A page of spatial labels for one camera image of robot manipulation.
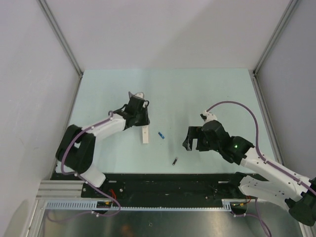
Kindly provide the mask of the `aluminium frame post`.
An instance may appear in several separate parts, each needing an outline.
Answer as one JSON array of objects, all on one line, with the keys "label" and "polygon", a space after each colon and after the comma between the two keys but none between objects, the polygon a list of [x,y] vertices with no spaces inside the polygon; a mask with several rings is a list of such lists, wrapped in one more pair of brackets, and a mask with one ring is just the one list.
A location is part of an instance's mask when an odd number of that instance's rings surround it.
[{"label": "aluminium frame post", "polygon": [[256,63],[254,69],[252,70],[252,73],[255,77],[259,74],[263,64],[268,59],[270,53],[272,52],[273,48],[275,47],[276,43],[278,42],[279,38],[281,37],[283,31],[285,30],[286,26],[288,25],[290,19],[292,18],[293,14],[295,13],[300,3],[301,3],[301,0],[289,1],[271,37],[269,38],[267,45],[265,46],[261,56],[259,57],[258,62]]},{"label": "aluminium frame post", "polygon": [[75,58],[75,55],[73,51],[71,50],[70,45],[68,44],[49,4],[47,3],[46,0],[37,0],[37,3],[43,12],[45,18],[47,19],[53,33],[55,34],[57,40],[59,41],[63,51],[65,52],[66,56],[68,57],[72,67],[74,68],[76,74],[78,75],[79,78],[82,78],[83,71],[79,66],[78,61]]}]

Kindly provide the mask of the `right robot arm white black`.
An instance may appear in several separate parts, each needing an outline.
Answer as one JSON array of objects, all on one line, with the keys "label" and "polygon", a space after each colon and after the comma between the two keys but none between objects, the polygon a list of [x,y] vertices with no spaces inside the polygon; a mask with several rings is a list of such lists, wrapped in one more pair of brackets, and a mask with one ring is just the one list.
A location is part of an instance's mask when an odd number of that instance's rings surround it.
[{"label": "right robot arm white black", "polygon": [[312,227],[316,223],[316,180],[300,175],[285,166],[266,158],[251,142],[240,136],[230,136],[216,120],[203,126],[190,126],[183,142],[187,151],[215,151],[229,163],[235,163],[259,174],[264,181],[248,175],[238,175],[237,181],[228,185],[233,198],[253,196],[289,212],[298,222]]}]

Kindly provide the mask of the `white remote control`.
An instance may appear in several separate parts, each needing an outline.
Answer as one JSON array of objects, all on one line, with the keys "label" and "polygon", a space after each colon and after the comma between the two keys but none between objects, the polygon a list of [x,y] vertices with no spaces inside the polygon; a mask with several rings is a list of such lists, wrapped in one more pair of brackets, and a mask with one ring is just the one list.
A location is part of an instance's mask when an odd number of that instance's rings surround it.
[{"label": "white remote control", "polygon": [[149,126],[142,126],[142,142],[143,144],[149,143]]}]

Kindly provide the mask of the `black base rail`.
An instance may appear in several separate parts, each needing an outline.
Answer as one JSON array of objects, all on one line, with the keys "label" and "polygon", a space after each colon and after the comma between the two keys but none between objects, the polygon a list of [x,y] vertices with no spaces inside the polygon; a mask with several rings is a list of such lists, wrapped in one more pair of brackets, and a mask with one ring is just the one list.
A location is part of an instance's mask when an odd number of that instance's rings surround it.
[{"label": "black base rail", "polygon": [[[236,173],[141,174],[107,173],[99,188],[115,198],[123,208],[193,209],[220,207],[222,201],[248,201],[237,188]],[[264,181],[259,174],[245,174]]]}]

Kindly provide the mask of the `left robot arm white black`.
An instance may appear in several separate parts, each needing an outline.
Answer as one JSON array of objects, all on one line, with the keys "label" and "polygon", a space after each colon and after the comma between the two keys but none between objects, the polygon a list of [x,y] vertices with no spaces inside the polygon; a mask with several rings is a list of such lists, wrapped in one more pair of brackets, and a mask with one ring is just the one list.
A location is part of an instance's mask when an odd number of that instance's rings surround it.
[{"label": "left robot arm white black", "polygon": [[63,175],[75,175],[92,185],[92,192],[102,198],[108,194],[106,176],[93,164],[95,144],[131,127],[150,124],[149,101],[144,93],[129,93],[129,102],[115,111],[108,112],[108,118],[95,124],[80,127],[70,125],[56,152]]}]

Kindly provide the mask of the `left aluminium frame post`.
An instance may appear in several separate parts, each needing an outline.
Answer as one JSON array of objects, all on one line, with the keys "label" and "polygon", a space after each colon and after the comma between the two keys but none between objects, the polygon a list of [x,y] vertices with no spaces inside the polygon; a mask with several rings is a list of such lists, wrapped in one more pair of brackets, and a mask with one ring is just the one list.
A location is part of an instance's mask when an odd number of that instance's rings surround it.
[{"label": "left aluminium frame post", "polygon": [[76,74],[78,75],[79,78],[82,78],[83,71],[79,66],[78,61],[75,58],[75,55],[73,51],[71,50],[70,45],[68,44],[49,4],[47,3],[46,0],[37,0],[37,3],[43,12],[45,18],[47,19],[53,33],[55,34],[57,40],[59,41],[63,51],[65,52],[66,56],[68,57],[72,67],[74,68]]}]

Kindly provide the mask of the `right aluminium frame post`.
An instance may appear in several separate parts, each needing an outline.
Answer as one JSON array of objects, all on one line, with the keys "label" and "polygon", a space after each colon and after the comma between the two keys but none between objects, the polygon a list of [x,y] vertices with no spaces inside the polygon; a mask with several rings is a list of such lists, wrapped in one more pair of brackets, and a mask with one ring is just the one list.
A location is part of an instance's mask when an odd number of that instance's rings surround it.
[{"label": "right aluminium frame post", "polygon": [[255,77],[259,74],[263,64],[268,59],[270,53],[272,52],[273,48],[275,47],[276,43],[278,42],[279,38],[281,37],[283,31],[285,30],[286,26],[288,25],[290,19],[292,18],[293,14],[295,13],[300,3],[301,3],[301,0],[289,1],[271,37],[269,38],[267,45],[265,46],[261,56],[259,57],[258,62],[256,63],[254,69],[252,70],[252,73]]}]

